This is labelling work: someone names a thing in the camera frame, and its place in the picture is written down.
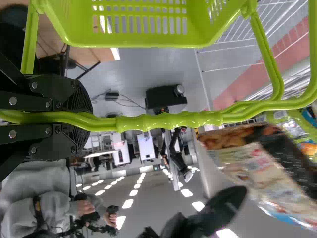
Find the shoe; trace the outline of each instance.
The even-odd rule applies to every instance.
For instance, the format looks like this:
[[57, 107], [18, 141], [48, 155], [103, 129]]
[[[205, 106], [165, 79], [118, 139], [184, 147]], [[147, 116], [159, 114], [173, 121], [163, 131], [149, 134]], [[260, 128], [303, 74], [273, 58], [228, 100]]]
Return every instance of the shoe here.
[[193, 173], [191, 170], [188, 170], [186, 173], [184, 173], [184, 180], [185, 180], [185, 183], [188, 183], [192, 177], [193, 177]]

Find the plastic basket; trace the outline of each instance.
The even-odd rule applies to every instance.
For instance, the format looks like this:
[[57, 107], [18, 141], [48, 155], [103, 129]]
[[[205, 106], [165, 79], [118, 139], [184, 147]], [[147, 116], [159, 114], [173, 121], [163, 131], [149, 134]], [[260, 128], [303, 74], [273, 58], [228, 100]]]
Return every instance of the plastic basket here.
[[[192, 47], [211, 44], [215, 41], [230, 25], [238, 14], [244, 18], [250, 17], [250, 25], [253, 29], [259, 49], [261, 51], [268, 74], [273, 85], [273, 96], [267, 101], [238, 102], [231, 107], [216, 112], [180, 114], [161, 114], [158, 116], [141, 115], [134, 118], [98, 118], [88, 113], [71, 112], [45, 112], [28, 113], [17, 111], [0, 111], [0, 118], [16, 124], [28, 123], [68, 123], [89, 131], [118, 131], [142, 130], [148, 131], [154, 128], [173, 129], [180, 126], [200, 127], [205, 124], [221, 125], [222, 123], [233, 123], [245, 121], [263, 111], [272, 110], [291, 110], [303, 108], [317, 99], [317, 1], [309, 0], [309, 28], [310, 28], [310, 59], [311, 59], [311, 80], [305, 93], [299, 98], [282, 101], [284, 93], [284, 81], [278, 70], [277, 63], [269, 48], [269, 43], [265, 35], [260, 18], [256, 12], [256, 0], [32, 0], [33, 5], [29, 6], [27, 27], [25, 34], [24, 51], [22, 57], [21, 71], [24, 74], [33, 73], [34, 55], [37, 38], [38, 13], [45, 12], [56, 30], [67, 43], [77, 41], [78, 46], [179, 46]], [[164, 21], [167, 18], [167, 32], [161, 25], [161, 32], [145, 33], [134, 32], [138, 29], [135, 20], [127, 20], [127, 25], [133, 26], [133, 32], [121, 33], [121, 25], [118, 25], [119, 32], [116, 32], [116, 14], [105, 14], [107, 7], [125, 6], [131, 7], [135, 11], [124, 11], [123, 15], [137, 19], [139, 7], [160, 7], [161, 11], [147, 16], [153, 19], [160, 18]], [[177, 14], [184, 20], [187, 19], [187, 30], [182, 28], [181, 34], [170, 32], [171, 17], [177, 19]], [[104, 16], [105, 29], [97, 21], [98, 32], [93, 32], [94, 15]]]
[[31, 0], [78, 47], [203, 47], [246, 0]]

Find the black metal bracket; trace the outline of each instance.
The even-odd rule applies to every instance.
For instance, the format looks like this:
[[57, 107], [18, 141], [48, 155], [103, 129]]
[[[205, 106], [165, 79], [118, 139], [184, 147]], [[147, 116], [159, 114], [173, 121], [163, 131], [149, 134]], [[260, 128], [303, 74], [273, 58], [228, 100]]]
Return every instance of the black metal bracket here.
[[48, 112], [52, 108], [52, 100], [50, 98], [0, 91], [0, 108], [2, 110]]

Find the black strap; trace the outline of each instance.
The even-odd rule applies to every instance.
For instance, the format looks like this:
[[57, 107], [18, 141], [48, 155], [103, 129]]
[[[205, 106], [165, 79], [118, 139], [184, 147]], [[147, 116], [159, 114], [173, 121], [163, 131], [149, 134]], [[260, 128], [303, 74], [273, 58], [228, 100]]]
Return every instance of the black strap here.
[[38, 231], [41, 229], [42, 225], [45, 224], [45, 221], [44, 221], [44, 218], [42, 215], [42, 211], [41, 211], [40, 197], [39, 196], [33, 197], [33, 207], [34, 207], [34, 211], [35, 211], [35, 218], [37, 221], [36, 231]]

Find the pink wall stripe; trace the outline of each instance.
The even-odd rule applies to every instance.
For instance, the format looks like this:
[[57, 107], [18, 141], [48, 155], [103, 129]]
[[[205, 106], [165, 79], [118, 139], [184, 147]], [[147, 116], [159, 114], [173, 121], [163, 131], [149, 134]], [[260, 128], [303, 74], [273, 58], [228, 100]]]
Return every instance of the pink wall stripe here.
[[[281, 73], [309, 56], [308, 29], [308, 17], [305, 17], [272, 47]], [[268, 83], [269, 77], [265, 65], [253, 65], [213, 101], [213, 107], [215, 110], [227, 108], [235, 101], [243, 100]]]

